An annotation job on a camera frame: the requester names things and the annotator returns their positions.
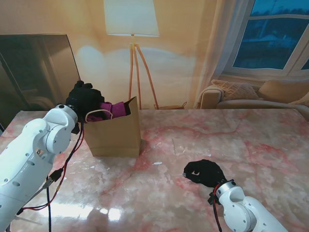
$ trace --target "brown paper bag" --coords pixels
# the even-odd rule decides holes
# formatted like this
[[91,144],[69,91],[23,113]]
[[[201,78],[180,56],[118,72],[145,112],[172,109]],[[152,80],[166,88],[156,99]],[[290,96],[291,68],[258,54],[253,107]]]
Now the brown paper bag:
[[128,105],[131,114],[127,116],[85,123],[84,138],[93,156],[139,156],[140,121],[136,97],[129,100]]

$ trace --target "marble table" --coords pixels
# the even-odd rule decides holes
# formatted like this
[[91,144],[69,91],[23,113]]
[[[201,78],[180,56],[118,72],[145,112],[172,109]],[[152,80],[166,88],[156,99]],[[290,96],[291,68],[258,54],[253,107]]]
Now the marble table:
[[[20,112],[0,137],[0,151],[30,120]],[[138,159],[94,158],[84,141],[52,203],[55,232],[215,232],[202,187],[182,176],[190,161],[217,162],[291,232],[309,231],[309,125],[292,109],[143,110]],[[64,163],[77,137],[56,157]],[[46,202],[42,192],[29,205]],[[219,207],[219,220],[225,225]],[[48,231],[48,211],[25,211],[12,232]]]

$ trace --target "white curtain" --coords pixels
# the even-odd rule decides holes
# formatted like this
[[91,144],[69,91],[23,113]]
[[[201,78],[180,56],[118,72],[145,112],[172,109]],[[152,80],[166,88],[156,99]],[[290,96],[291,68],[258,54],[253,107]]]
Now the white curtain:
[[191,87],[190,101],[197,100],[199,93],[212,79],[222,73],[238,35],[249,0],[217,0],[214,21],[205,52],[203,67],[195,87]]

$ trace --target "window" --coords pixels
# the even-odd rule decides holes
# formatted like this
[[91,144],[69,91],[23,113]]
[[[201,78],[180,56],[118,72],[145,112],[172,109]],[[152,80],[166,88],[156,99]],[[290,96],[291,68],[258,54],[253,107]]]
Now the window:
[[272,76],[305,74],[299,71],[309,70],[308,25],[309,0],[249,0],[225,72]]
[[309,69],[309,59],[307,60],[307,62],[305,63],[305,65],[301,70],[307,70],[307,69]]

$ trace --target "bag handle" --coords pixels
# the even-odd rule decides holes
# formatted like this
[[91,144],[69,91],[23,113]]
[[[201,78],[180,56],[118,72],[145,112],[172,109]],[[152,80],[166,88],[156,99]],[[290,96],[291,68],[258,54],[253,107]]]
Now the bag handle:
[[110,114],[111,114],[111,119],[112,119],[112,116],[113,116],[113,115],[112,115],[112,113],[111,113],[110,111],[101,109],[101,110],[94,110],[94,111],[88,112],[88,113],[86,114],[85,121],[88,122],[87,118],[88,118],[88,115],[89,115],[89,114],[92,114],[92,113],[95,113],[95,112],[99,112],[99,111],[105,111],[105,112],[110,113]]

